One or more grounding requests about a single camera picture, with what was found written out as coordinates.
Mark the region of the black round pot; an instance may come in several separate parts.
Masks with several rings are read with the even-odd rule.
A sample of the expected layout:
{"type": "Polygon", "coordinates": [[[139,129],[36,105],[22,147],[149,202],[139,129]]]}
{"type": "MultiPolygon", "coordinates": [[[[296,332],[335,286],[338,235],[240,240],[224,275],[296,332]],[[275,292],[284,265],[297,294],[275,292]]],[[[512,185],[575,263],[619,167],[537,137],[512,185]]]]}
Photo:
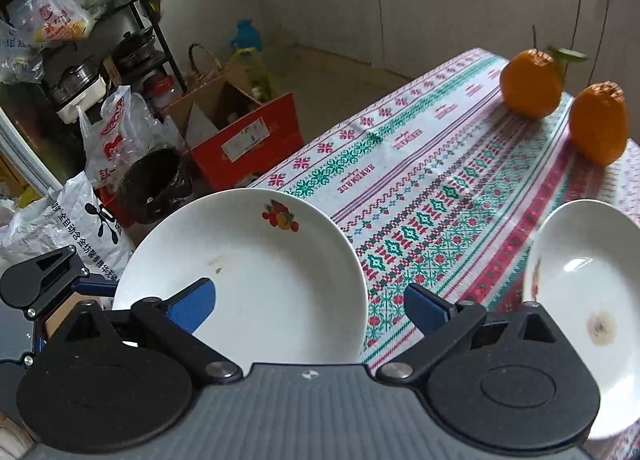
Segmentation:
{"type": "Polygon", "coordinates": [[[178,209],[192,193],[183,156],[174,148],[163,148],[128,168],[116,189],[116,198],[136,223],[148,225],[178,209]]]}

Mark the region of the red cardboard box on floor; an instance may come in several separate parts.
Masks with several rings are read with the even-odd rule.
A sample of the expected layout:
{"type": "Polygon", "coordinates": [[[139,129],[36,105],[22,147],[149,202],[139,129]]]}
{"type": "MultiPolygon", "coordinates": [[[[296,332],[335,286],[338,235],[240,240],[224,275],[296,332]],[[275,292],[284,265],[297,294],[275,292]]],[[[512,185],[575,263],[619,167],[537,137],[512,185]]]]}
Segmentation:
{"type": "Polygon", "coordinates": [[[240,84],[218,77],[163,111],[215,191],[247,185],[303,146],[292,94],[260,103],[240,84]]]}

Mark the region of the white printed sack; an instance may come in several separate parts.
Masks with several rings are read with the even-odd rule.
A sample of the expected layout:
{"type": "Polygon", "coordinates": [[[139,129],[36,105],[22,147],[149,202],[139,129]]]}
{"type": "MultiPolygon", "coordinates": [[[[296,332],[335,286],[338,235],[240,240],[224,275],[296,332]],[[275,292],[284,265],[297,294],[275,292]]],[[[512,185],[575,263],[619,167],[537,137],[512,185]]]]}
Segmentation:
{"type": "Polygon", "coordinates": [[[134,246],[83,173],[28,206],[1,201],[1,269],[64,246],[75,246],[87,268],[117,281],[134,246]]]}

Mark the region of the orange with leaf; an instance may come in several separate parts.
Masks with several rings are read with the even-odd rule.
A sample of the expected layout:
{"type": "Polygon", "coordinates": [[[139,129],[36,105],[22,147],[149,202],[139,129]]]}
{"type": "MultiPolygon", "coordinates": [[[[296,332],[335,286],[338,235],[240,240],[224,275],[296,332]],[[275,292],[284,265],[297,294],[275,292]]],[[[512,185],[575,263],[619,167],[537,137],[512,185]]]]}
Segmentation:
{"type": "Polygon", "coordinates": [[[514,56],[502,69],[500,90],[509,110],[536,121],[558,108],[568,67],[587,61],[588,56],[551,45],[540,50],[535,25],[532,26],[532,36],[533,47],[514,56]]]}

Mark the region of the orange without leaf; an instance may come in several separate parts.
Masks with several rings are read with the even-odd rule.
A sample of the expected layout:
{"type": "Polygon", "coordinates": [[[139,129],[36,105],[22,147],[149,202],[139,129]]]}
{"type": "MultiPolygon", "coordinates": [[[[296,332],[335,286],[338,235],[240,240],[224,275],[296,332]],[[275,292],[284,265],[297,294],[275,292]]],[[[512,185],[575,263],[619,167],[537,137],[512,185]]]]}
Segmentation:
{"type": "Polygon", "coordinates": [[[570,141],[592,164],[606,167],[626,150],[630,134],[623,89],[616,82],[597,82],[582,90],[570,108],[570,141]]]}

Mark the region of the white kitchen cabinets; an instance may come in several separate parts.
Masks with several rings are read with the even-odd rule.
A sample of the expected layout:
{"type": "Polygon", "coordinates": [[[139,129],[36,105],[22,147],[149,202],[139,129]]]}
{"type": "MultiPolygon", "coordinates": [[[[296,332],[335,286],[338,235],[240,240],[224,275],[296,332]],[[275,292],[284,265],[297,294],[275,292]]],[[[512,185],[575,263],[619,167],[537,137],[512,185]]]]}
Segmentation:
{"type": "Polygon", "coordinates": [[[586,61],[568,70],[568,91],[612,80],[639,114],[639,0],[260,1],[268,32],[405,77],[475,47],[573,49],[586,61]]]}

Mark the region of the black metal shelf rack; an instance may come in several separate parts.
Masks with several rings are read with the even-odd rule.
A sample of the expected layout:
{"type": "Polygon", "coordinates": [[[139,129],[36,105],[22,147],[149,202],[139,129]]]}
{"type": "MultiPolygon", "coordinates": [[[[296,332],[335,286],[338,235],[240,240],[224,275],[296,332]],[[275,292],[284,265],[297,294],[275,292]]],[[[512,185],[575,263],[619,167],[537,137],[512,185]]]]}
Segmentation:
{"type": "MultiPolygon", "coordinates": [[[[1,0],[1,15],[6,22],[11,23],[11,15],[8,11],[8,5],[16,0],[1,0]]],[[[66,48],[63,45],[55,45],[52,48],[43,49],[43,60],[53,60],[60,52],[67,50],[85,50],[86,55],[93,63],[94,68],[98,71],[99,76],[107,76],[107,71],[103,68],[102,61],[106,59],[116,46],[114,42],[107,42],[107,29],[106,24],[111,21],[112,16],[116,16],[120,12],[126,11],[134,22],[134,25],[138,30],[142,30],[144,27],[143,19],[140,14],[137,4],[140,4],[140,8],[148,15],[148,22],[153,31],[155,42],[158,42],[160,49],[154,49],[152,56],[131,68],[126,68],[124,73],[119,74],[120,81],[125,85],[131,85],[135,82],[139,82],[143,77],[147,76],[150,72],[160,70],[164,75],[167,74],[165,65],[168,64],[171,68],[172,74],[174,74],[177,84],[180,86],[183,94],[188,90],[186,81],[184,80],[180,70],[178,69],[177,62],[172,55],[168,42],[160,27],[160,21],[153,18],[151,1],[150,0],[132,0],[126,2],[126,4],[120,4],[115,8],[108,9],[96,22],[91,36],[88,39],[81,39],[78,42],[72,42],[70,48],[66,48]]]]}

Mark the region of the white red plastic bag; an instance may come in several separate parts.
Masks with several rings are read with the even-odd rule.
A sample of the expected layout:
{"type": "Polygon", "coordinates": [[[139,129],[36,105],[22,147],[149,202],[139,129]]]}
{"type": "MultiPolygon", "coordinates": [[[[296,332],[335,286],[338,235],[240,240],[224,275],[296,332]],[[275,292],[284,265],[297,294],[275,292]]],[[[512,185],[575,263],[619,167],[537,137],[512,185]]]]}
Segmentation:
{"type": "Polygon", "coordinates": [[[76,110],[86,154],[85,174],[94,189],[114,191],[128,169],[152,151],[174,148],[183,153],[186,149],[174,121],[170,117],[160,121],[130,86],[119,86],[105,99],[96,123],[90,123],[80,106],[76,110]]]}

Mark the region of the white plate fruit print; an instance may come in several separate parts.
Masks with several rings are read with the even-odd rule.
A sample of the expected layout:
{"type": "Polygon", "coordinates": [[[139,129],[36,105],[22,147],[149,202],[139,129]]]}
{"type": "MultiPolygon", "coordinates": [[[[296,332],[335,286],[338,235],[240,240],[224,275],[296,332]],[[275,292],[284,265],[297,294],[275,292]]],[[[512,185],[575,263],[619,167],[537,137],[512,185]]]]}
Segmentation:
{"type": "Polygon", "coordinates": [[[234,189],[183,206],[138,245],[113,307],[166,299],[202,278],[216,301],[194,334],[242,370],[358,362],[366,280],[346,235],[309,203],[234,189]]]}

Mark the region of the clear plastic snack bag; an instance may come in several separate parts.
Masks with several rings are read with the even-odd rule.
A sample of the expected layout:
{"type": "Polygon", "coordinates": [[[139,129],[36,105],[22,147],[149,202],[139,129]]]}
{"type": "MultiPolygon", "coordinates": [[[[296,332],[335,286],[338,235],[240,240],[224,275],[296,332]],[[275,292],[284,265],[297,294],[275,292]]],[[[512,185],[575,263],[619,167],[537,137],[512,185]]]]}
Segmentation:
{"type": "Polygon", "coordinates": [[[93,16],[76,0],[26,0],[12,23],[39,46],[86,39],[94,27],[93,16]]]}

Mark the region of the patterned tablecloth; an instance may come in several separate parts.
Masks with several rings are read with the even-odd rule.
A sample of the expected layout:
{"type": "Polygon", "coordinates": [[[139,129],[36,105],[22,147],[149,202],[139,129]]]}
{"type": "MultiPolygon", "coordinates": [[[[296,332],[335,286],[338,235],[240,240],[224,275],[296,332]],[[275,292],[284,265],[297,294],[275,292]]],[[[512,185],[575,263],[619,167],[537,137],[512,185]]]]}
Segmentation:
{"type": "Polygon", "coordinates": [[[316,207],[349,239],[366,278],[367,331],[345,371],[287,378],[276,417],[305,457],[585,459],[600,390],[560,327],[522,300],[544,220],[576,200],[639,224],[639,149],[583,159],[570,108],[532,121],[503,102],[506,60],[459,54],[314,139],[257,181],[316,207]],[[423,385],[375,379],[420,342],[405,312],[416,283],[506,321],[495,343],[447,357],[423,385]]]}

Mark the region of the blue thermos jug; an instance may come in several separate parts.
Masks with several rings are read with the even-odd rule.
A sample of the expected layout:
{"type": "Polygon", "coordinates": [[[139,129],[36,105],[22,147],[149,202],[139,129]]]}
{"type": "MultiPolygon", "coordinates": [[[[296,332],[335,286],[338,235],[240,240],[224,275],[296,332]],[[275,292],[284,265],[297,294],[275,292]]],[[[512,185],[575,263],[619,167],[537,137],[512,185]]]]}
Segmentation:
{"type": "Polygon", "coordinates": [[[233,50],[255,48],[257,51],[262,51],[264,49],[262,38],[251,19],[236,22],[236,35],[230,42],[230,46],[233,50]]]}

